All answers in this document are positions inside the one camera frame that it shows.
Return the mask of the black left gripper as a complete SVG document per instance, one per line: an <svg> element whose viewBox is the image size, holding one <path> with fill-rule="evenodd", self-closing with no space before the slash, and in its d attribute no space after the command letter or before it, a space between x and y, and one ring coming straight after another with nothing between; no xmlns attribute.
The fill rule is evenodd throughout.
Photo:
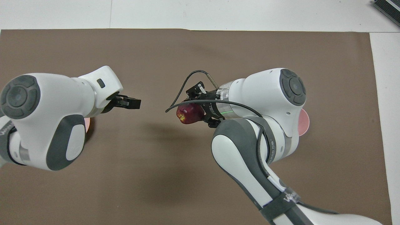
<svg viewBox="0 0 400 225"><path fill-rule="evenodd" d="M125 95L120 95L119 92L111 94L107 99L110 99L110 101L104 107L101 114L111 111L114 107L126 109L140 109L141 107L140 99L128 98Z"/></svg>

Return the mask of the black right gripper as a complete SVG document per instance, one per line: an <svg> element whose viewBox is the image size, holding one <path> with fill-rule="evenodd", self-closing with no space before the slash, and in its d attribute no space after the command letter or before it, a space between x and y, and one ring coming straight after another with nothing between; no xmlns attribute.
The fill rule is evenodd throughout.
<svg viewBox="0 0 400 225"><path fill-rule="evenodd" d="M204 83L202 81L198 82L193 87L186 91L188 98L199 98L200 100L220 100L220 95L218 94L218 89L213 91L206 91ZM221 115L220 111L216 106L216 102L205 102L200 103L203 108L205 115L203 121L208 124L210 128L217 128L222 120L225 118Z"/></svg>

